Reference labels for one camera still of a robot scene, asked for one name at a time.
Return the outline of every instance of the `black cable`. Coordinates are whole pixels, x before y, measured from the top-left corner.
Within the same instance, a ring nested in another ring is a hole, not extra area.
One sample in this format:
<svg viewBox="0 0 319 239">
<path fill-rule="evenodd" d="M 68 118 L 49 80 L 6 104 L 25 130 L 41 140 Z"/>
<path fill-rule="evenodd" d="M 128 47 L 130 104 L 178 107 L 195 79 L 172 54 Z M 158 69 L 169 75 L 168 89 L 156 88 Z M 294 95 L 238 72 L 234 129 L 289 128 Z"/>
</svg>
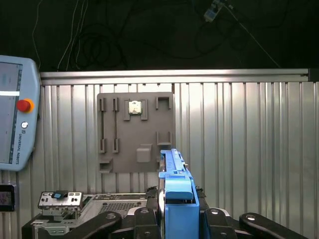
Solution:
<svg viewBox="0 0 319 239">
<path fill-rule="evenodd" d="M 81 60 L 76 61 L 81 43 Z M 114 32 L 106 25 L 95 23 L 85 26 L 74 41 L 70 65 L 81 70 L 96 65 L 115 68 L 125 64 L 125 56 Z"/>
</svg>

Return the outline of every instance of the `touchscreen display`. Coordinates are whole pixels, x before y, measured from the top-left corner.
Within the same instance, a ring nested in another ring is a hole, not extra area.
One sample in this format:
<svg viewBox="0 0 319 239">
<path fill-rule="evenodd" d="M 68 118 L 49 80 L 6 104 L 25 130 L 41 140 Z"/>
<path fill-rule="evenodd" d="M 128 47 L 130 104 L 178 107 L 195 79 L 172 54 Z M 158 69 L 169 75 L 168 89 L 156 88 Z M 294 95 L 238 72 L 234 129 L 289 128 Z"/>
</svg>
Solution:
<svg viewBox="0 0 319 239">
<path fill-rule="evenodd" d="M 22 65 L 0 62 L 0 163 L 12 163 Z"/>
<path fill-rule="evenodd" d="M 0 192 L 0 206 L 11 206 L 11 192 Z"/>
</svg>

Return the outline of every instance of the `gray slot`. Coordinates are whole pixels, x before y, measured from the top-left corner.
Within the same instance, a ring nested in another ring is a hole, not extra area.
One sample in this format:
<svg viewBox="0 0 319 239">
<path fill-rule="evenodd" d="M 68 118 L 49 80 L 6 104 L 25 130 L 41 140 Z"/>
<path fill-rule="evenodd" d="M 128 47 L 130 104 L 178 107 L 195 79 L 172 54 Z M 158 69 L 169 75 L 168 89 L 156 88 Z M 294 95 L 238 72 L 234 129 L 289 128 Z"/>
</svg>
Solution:
<svg viewBox="0 0 319 239">
<path fill-rule="evenodd" d="M 99 94 L 100 172 L 156 172 L 160 150 L 175 144 L 173 99 L 171 92 Z M 137 114 L 130 102 L 141 103 Z"/>
<path fill-rule="evenodd" d="M 104 158 L 100 160 L 100 173 L 110 173 L 113 169 L 113 159 Z"/>
</svg>

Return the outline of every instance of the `black clamp arm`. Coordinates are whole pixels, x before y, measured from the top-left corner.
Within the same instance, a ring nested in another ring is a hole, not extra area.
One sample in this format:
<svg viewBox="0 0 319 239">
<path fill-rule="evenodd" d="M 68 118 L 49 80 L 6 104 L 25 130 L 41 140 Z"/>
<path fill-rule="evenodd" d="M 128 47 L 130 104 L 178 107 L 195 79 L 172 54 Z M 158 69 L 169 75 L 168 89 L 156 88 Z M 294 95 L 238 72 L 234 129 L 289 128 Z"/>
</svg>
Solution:
<svg viewBox="0 0 319 239">
<path fill-rule="evenodd" d="M 307 239 L 306 237 L 257 213 L 245 213 L 239 217 L 240 227 L 262 239 Z"/>
<path fill-rule="evenodd" d="M 122 221 L 122 216 L 115 212 L 104 212 L 96 217 L 88 220 L 80 226 L 74 228 L 72 231 L 61 236 L 62 239 L 91 239 L 91 238 L 105 238 L 116 230 Z M 48 231 L 39 229 L 38 237 L 41 239 L 54 239 Z"/>
<path fill-rule="evenodd" d="M 134 216 L 134 239 L 161 239 L 154 210 L 139 208 L 135 211 Z"/>
</svg>

